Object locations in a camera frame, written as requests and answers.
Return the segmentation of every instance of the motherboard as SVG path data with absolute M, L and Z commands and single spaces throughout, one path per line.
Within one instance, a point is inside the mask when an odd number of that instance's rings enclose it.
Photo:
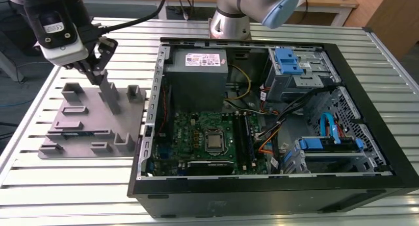
M 265 155 L 254 149 L 261 130 L 257 114 L 176 113 L 174 120 L 172 143 L 160 144 L 155 151 L 156 175 L 267 173 Z

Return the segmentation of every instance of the gray floor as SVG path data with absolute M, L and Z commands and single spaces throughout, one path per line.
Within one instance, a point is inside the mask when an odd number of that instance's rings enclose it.
M 155 7 L 132 5 L 112 5 L 112 9 L 108 5 L 87 4 L 87 8 L 91 16 L 98 17 L 115 17 L 115 18 L 139 18 L 148 15 Z M 207 20 L 214 13 L 213 9 L 199 8 L 195 10 L 194 20 Z M 30 62 L 46 62 L 42 56 L 26 56 L 23 52 L 15 47 L 11 40 L 2 33 L 2 30 L 8 27 L 8 21 L 14 18 L 3 19 L 11 15 L 11 10 L 7 4 L 0 3 L 0 51 L 15 61 L 16 65 L 24 65 Z M 183 16 L 178 14 L 178 11 L 171 7 L 168 10 L 170 19 L 183 19 Z M 411 52 L 402 60 L 402 65 L 411 73 L 417 81 L 419 81 L 419 45 L 417 45 Z M 15 83 L 4 73 L 0 73 L 0 122 L 20 123 L 26 112 L 31 106 L 31 102 L 14 107 L 3 107 L 6 104 L 15 104 L 26 101 L 31 101 L 39 92 L 39 89 L 48 77 L 52 65 L 47 63 L 31 64 L 20 68 L 20 72 L 26 76 L 26 83 Z M 10 133 L 15 130 L 12 127 L 0 126 L 0 135 Z M 8 139 L 0 140 L 0 152 L 6 147 Z

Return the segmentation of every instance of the orange wire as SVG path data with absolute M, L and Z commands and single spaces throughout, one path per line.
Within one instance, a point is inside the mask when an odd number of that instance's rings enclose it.
M 265 101 L 262 101 L 262 103 L 261 103 L 259 110 L 261 110 L 261 112 L 269 113 L 267 111 L 265 111 L 265 110 L 262 109 L 263 105 L 265 105 Z
M 270 135 L 269 139 L 265 141 L 265 143 L 261 145 L 259 147 L 259 152 L 263 152 L 263 153 L 270 153 L 270 154 L 274 154 L 271 151 L 269 150 L 263 150 L 263 147 L 266 146 L 266 144 L 269 143 L 269 141 L 273 139 L 273 137 L 277 135 L 277 133 L 279 132 L 281 130 L 281 127 L 275 130 L 275 132 Z

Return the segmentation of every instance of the ram slot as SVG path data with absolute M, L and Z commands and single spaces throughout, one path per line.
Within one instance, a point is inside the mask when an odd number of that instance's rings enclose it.
M 246 124 L 247 151 L 249 151 L 249 155 L 250 155 L 250 161 L 251 161 L 251 163 L 254 163 L 257 158 L 255 158 L 255 150 L 254 150 L 254 144 L 253 144 L 254 141 L 251 138 L 250 122 L 249 122 L 247 116 L 245 116 L 245 124 Z
M 247 127 L 246 117 L 239 114 L 234 117 L 234 136 L 237 144 L 237 159 L 238 167 L 241 170 L 249 170 L 251 167 L 251 156 L 249 154 L 249 139 L 247 139 Z

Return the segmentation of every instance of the blue cable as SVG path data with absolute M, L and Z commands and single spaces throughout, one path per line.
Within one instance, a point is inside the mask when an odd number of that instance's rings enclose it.
M 23 104 L 26 104 L 26 103 L 32 102 L 34 100 L 35 100 L 35 99 L 31 99 L 30 101 L 20 102 L 20 103 L 15 103 L 15 104 L 0 105 L 0 107 L 14 107 L 14 106 L 19 106 L 19 105 L 23 105 Z
M 321 117 L 321 136 L 326 136 L 326 119 L 329 120 L 329 127 L 330 127 L 330 136 L 334 137 L 337 144 L 341 143 L 339 133 L 338 133 L 338 126 L 335 125 L 334 116 L 331 113 L 325 112 Z

